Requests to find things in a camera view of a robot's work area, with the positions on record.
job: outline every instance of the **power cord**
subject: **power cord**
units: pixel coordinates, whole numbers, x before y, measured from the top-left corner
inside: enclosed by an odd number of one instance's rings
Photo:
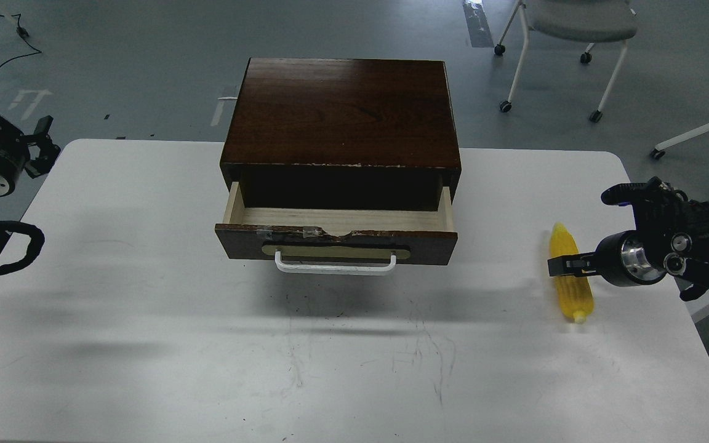
[[[20,37],[20,39],[23,40],[24,43],[26,43],[26,45],[27,45],[28,47],[30,47],[30,48],[32,48],[32,50],[34,50],[34,52],[31,52],[31,53],[28,53],[28,54],[23,54],[23,55],[18,55],[18,56],[16,56],[16,57],[13,57],[13,58],[10,58],[10,59],[8,59],[8,60],[5,60],[2,64],[0,64],[0,68],[2,68],[4,65],[6,65],[6,64],[8,64],[9,62],[11,62],[11,61],[13,61],[13,60],[16,60],[16,59],[18,59],[18,58],[25,58],[25,57],[29,57],[30,55],[42,54],[42,51],[41,51],[41,50],[39,50],[39,49],[33,47],[28,41],[26,41],[26,38],[29,36],[29,33],[27,33],[26,29],[24,29],[24,28],[20,25],[20,14],[12,14],[11,17],[16,17],[16,18],[17,18],[16,33],[18,34],[18,36]]]

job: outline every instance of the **open drawer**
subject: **open drawer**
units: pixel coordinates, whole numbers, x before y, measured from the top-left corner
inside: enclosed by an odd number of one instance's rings
[[[229,258],[445,265],[461,158],[444,62],[252,58],[220,171]]]
[[[436,210],[249,207],[233,182],[223,223],[215,225],[229,258],[446,265],[458,234],[450,188]]]

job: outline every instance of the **drawer front panel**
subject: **drawer front panel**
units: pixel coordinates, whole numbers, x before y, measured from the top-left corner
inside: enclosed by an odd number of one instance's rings
[[[332,236],[320,229],[300,226],[215,225],[220,243],[229,258],[272,260],[265,246],[307,245],[316,247],[346,246],[355,249],[388,249],[399,252],[399,263],[419,265],[446,265],[450,260],[458,234],[441,231],[353,231],[345,236]],[[403,252],[409,252],[408,258]],[[366,258],[292,257],[287,259],[315,259],[315,261],[350,261],[365,263]]]

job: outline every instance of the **gray chair seat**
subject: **gray chair seat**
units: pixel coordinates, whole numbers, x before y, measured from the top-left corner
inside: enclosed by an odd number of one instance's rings
[[[636,17],[625,0],[526,0],[529,26],[560,39],[619,42],[636,34]]]

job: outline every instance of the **white table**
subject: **white table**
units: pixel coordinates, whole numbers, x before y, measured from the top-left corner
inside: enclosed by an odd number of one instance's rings
[[[23,218],[42,255],[0,277],[0,441],[709,441],[672,280],[591,278],[578,326],[546,276],[554,222],[633,227],[614,155],[463,150],[450,265],[351,277],[226,258],[219,154],[68,145]]]

